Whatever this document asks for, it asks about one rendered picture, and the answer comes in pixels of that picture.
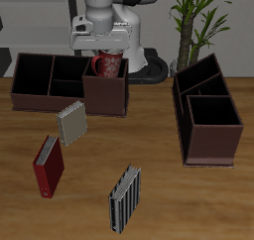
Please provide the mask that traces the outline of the black striped book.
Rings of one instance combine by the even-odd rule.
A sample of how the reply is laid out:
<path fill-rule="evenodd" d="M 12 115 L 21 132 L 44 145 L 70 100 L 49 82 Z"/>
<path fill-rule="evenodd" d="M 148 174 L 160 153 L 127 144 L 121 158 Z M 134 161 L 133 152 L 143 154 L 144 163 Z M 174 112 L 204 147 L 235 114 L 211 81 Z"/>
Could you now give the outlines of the black striped book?
<path fill-rule="evenodd" d="M 129 165 L 108 196 L 110 228 L 121 234 L 140 201 L 141 170 Z"/>

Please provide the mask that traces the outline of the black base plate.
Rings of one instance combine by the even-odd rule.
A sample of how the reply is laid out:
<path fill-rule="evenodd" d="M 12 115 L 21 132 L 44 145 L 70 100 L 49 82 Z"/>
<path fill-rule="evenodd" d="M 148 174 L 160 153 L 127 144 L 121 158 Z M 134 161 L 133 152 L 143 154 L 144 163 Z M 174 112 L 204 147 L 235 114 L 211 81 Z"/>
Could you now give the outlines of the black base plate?
<path fill-rule="evenodd" d="M 148 62 L 141 70 L 128 74 L 130 84 L 157 84 L 163 82 L 169 74 L 168 65 L 158 57 L 153 48 L 145 48 L 144 55 Z"/>

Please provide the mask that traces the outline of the red patterned mug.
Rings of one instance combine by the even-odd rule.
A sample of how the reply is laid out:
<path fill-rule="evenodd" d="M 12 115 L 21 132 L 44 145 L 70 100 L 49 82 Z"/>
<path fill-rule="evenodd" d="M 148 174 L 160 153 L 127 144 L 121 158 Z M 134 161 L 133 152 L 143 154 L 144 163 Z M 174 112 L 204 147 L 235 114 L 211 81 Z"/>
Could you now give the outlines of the red patterned mug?
<path fill-rule="evenodd" d="M 123 57 L 123 50 L 99 50 L 92 58 L 91 69 L 95 75 L 101 77 L 117 77 Z"/>

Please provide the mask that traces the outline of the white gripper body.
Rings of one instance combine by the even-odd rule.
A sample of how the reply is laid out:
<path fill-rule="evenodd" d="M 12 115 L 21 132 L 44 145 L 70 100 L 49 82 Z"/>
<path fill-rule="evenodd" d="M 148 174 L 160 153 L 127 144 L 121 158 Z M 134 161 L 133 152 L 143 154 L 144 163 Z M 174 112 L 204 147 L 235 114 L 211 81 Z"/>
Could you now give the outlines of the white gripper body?
<path fill-rule="evenodd" d="M 125 30 L 116 30 L 108 35 L 95 36 L 73 31 L 70 35 L 73 50 L 126 50 L 130 47 L 130 36 Z"/>

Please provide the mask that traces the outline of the grey book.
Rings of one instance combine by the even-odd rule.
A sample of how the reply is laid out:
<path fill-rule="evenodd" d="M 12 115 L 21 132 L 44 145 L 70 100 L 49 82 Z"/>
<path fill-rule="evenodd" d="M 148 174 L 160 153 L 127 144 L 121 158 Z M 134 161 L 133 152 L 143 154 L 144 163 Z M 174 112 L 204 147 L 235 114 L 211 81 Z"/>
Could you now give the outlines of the grey book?
<path fill-rule="evenodd" d="M 66 147 L 87 131 L 85 105 L 77 100 L 57 114 L 60 139 Z"/>

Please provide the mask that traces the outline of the red book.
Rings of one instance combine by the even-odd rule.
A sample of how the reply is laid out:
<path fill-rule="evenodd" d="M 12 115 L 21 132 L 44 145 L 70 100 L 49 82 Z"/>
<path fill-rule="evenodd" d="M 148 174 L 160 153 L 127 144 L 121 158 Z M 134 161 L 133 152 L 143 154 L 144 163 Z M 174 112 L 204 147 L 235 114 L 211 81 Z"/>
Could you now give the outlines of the red book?
<path fill-rule="evenodd" d="M 33 161 L 33 169 L 43 198 L 52 198 L 64 172 L 59 137 L 47 136 Z"/>

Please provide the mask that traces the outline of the green pot plant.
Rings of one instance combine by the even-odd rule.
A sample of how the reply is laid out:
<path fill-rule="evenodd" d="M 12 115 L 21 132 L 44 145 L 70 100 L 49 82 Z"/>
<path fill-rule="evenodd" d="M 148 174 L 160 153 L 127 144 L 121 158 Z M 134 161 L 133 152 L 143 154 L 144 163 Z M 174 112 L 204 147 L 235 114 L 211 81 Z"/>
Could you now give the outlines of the green pot plant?
<path fill-rule="evenodd" d="M 177 71 L 180 71 L 196 63 L 199 50 L 203 46 L 212 46 L 210 39 L 217 33 L 228 31 L 229 27 L 223 27 L 227 14 L 212 24 L 217 7 L 203 13 L 203 10 L 214 0 L 176 1 L 177 4 L 171 8 L 171 12 L 176 10 L 179 14 L 179 18 L 174 17 L 174 20 L 178 25 L 176 30 L 181 34 L 177 60 Z"/>

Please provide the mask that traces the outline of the dark brown desk caddy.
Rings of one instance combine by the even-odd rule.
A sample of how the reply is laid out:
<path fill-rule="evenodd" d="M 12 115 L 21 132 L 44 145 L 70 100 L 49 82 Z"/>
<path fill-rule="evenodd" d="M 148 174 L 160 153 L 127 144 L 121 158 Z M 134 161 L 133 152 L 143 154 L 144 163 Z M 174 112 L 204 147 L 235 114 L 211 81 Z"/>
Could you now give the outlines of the dark brown desk caddy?
<path fill-rule="evenodd" d="M 128 60 L 119 75 L 93 73 L 91 57 L 19 53 L 11 86 L 13 108 L 20 111 L 60 112 L 80 101 L 88 115 L 127 115 Z"/>
<path fill-rule="evenodd" d="M 244 125 L 216 56 L 177 72 L 172 93 L 183 165 L 231 168 Z"/>

